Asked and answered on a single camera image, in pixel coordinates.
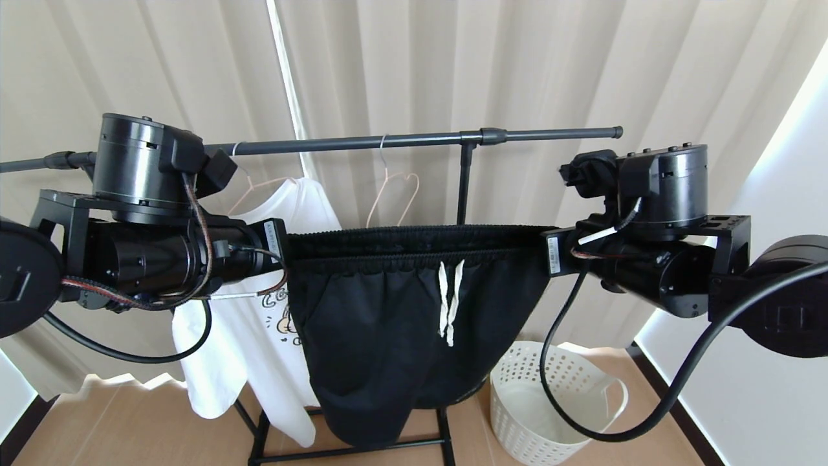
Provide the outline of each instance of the white label sticker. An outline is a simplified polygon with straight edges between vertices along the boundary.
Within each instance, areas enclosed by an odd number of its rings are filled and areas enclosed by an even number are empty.
[[[561,272],[561,256],[558,254],[558,237],[546,237],[546,249],[549,251],[549,274]]]
[[[276,234],[276,222],[266,221],[264,223],[264,235],[267,237],[267,248],[273,254],[279,255],[279,236]],[[275,264],[276,258],[271,257],[270,262]]]

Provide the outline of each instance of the curtain fold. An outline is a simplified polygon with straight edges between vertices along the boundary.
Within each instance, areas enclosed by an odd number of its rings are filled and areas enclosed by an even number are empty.
[[[571,226],[600,199],[557,168],[581,152],[709,144],[710,211],[756,163],[826,41],[823,2],[325,2],[277,0],[312,138],[624,126],[618,140],[479,148],[469,223]],[[406,223],[454,223],[459,149],[387,149],[422,186]],[[316,154],[343,226],[364,226],[383,180],[378,151]],[[392,225],[412,185],[386,187],[372,224]],[[542,338],[573,277],[555,280],[524,328]],[[589,279],[558,342],[624,347],[652,306]]]
[[[264,2],[4,1],[0,4],[0,157],[38,158],[95,150],[101,114],[148,115],[190,129],[206,143],[293,139]],[[255,182],[301,176],[295,155],[245,156]],[[225,213],[247,181],[205,199]],[[278,186],[256,190],[241,210]],[[89,192],[80,171],[18,172],[0,179],[0,211],[27,225],[42,188]],[[54,312],[105,345],[148,356],[172,354],[171,315],[112,314],[61,303]],[[75,392],[90,373],[131,373],[145,382],[178,363],[120,362],[81,347],[38,322],[0,347],[47,400]]]

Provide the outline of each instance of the white drawstring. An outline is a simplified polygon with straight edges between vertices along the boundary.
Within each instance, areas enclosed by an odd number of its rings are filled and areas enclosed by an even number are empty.
[[[455,295],[451,298],[451,305],[449,306],[449,326],[445,330],[445,341],[449,343],[450,347],[455,345],[455,317],[457,317],[457,307],[460,306],[460,282],[463,281],[463,264],[465,260],[461,260],[455,269]]]
[[[437,281],[440,282],[440,328],[437,332],[440,337],[445,335],[445,341],[450,347],[455,345],[455,318],[457,308],[460,306],[460,282],[463,281],[463,264],[461,260],[455,269],[455,295],[451,297],[449,305],[449,280],[445,275],[445,264],[440,262],[440,271],[437,273]]]
[[[440,282],[440,327],[437,333],[440,337],[445,335],[445,327],[449,324],[449,280],[445,276],[445,264],[440,262],[440,272],[437,274],[437,279]]]

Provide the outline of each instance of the white plastic basket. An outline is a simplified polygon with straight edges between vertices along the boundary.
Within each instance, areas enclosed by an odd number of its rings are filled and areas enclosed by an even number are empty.
[[[589,442],[572,429],[546,398],[538,362],[542,344],[515,342],[491,374],[492,429],[517,461],[529,466],[560,464]],[[584,427],[603,432],[627,407],[627,386],[584,357],[550,347],[546,380],[564,411]],[[621,386],[623,400],[609,410],[607,389]]]

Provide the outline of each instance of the dark brown baseboard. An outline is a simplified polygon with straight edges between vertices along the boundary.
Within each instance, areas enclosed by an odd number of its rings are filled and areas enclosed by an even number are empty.
[[[647,381],[650,383],[653,390],[656,391],[659,398],[663,398],[663,396],[667,393],[667,382],[664,381],[664,378],[662,378],[661,374],[658,373],[658,370],[652,364],[652,361],[650,361],[647,355],[641,351],[641,347],[634,342],[627,348],[627,353],[633,361],[635,361],[635,365],[638,366],[639,371],[641,371],[644,377],[647,378]],[[687,410],[684,408],[684,405],[680,400],[673,405],[672,409],[670,409],[670,414],[673,419],[676,420],[676,423],[681,431],[684,432],[687,440],[690,441],[690,444],[699,455],[702,463],[707,466],[725,466],[725,462],[722,461],[722,458],[720,458],[719,454],[716,453],[716,450],[713,449],[713,445],[707,441],[705,435],[701,433],[699,426],[696,425],[693,418],[691,418],[687,413]]]
[[[46,417],[46,413],[49,412],[55,400],[57,397],[52,401],[45,401],[35,396],[35,400],[26,408],[26,412],[20,416],[17,424],[12,427],[12,431],[0,444],[0,466],[12,466],[14,459],[23,450],[23,446],[29,441],[31,435],[35,433],[35,429]]]

